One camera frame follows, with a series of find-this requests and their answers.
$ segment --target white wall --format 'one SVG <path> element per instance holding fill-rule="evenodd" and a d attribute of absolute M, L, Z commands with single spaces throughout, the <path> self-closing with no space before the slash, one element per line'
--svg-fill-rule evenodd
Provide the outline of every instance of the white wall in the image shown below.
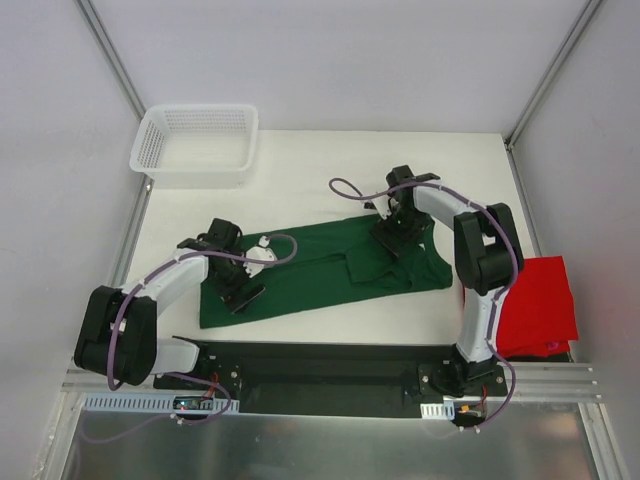
<path fill-rule="evenodd" d="M 27 478 L 138 184 L 136 119 L 71 0 L 0 16 L 0 478 Z"/>
<path fill-rule="evenodd" d="M 608 0 L 516 145 L 544 253 L 564 255 L 580 359 L 640 477 L 640 3 Z"/>
<path fill-rule="evenodd" d="M 500 132 L 585 0 L 96 0 L 142 100 L 260 126 Z"/>

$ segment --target metal frame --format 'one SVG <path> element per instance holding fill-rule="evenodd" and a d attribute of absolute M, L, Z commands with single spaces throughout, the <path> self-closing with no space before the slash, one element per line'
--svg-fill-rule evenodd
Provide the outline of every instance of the metal frame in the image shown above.
<path fill-rule="evenodd" d="M 84 17 L 88 28 L 95 37 L 105 60 L 111 67 L 115 79 L 118 81 L 123 94 L 126 96 L 132 110 L 139 119 L 144 116 L 145 106 L 129 77 L 107 31 L 91 0 L 75 0 Z M 542 79 L 538 83 L 531 98 L 527 102 L 523 113 L 516 122 L 512 133 L 507 137 L 505 147 L 518 194 L 527 219 L 534 242 L 534 251 L 541 253 L 536 235 L 535 224 L 529 209 L 526 192 L 523 188 L 516 163 L 512 155 L 514 144 L 520 138 L 531 116 L 540 106 L 546 93 L 557 79 L 563 65 L 575 50 L 579 40 L 587 27 L 599 11 L 604 0 L 587 0 L 562 42 L 558 52 L 552 59 Z M 140 183 L 140 189 L 129 219 L 126 234 L 122 240 L 120 253 L 110 275 L 112 285 L 119 285 L 126 279 L 127 271 L 135 250 L 144 213 L 153 188 L 153 182 L 146 177 Z M 615 438 L 612 435 L 606 408 L 601 402 L 604 400 L 600 385 L 595 378 L 593 367 L 588 364 L 558 364 L 558 363 L 516 363 L 518 383 L 514 401 L 533 403 L 577 403 L 583 418 L 585 433 L 589 441 L 598 474 L 601 478 L 626 479 L 629 474 L 625 469 Z M 511 381 L 508 371 L 505 372 L 507 383 Z M 152 390 L 152 381 L 148 380 L 138 387 L 126 386 L 122 392 L 138 393 L 153 397 L 159 395 Z M 43 455 L 42 468 L 32 478 L 58 479 L 64 473 L 73 433 L 78 421 L 81 406 L 86 398 L 85 392 L 107 392 L 104 378 L 90 372 L 71 367 L 65 378 L 62 393 L 58 399 L 57 414 L 54 416 L 50 431 L 55 431 L 53 440 L 41 452 Z M 166 393 L 192 393 L 190 391 L 165 391 Z M 490 397 L 489 401 L 501 401 L 502 398 Z"/>

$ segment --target green cloth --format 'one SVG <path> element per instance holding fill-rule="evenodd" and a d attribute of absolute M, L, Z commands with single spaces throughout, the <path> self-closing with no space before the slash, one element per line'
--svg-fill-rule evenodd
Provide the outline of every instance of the green cloth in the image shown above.
<path fill-rule="evenodd" d="M 451 266 L 433 244 L 433 225 L 424 234 L 424 249 L 407 246 L 399 259 L 375 240 L 369 230 L 377 215 L 280 230 L 298 242 L 298 254 L 289 263 L 264 269 L 255 279 L 266 291 L 245 311 L 232 314 L 210 282 L 201 284 L 200 327 L 223 327 L 288 313 L 358 302 L 408 292 L 451 286 Z M 242 240 L 247 250 L 262 235 Z M 278 258 L 286 257 L 286 239 L 269 244 Z"/>

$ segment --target red fabric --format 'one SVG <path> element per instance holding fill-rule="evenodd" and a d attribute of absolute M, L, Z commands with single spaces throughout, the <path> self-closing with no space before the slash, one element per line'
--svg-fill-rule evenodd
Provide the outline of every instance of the red fabric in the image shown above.
<path fill-rule="evenodd" d="M 498 327 L 504 357 L 547 357 L 578 340 L 573 296 L 562 257 L 529 258 L 505 299 Z"/>

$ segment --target white plastic basket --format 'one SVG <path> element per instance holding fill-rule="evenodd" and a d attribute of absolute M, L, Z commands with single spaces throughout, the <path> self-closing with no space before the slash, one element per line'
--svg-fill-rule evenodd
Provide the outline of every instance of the white plastic basket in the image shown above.
<path fill-rule="evenodd" d="M 251 105 L 156 105 L 144 115 L 129 165 L 157 187 L 237 188 L 258 135 Z"/>

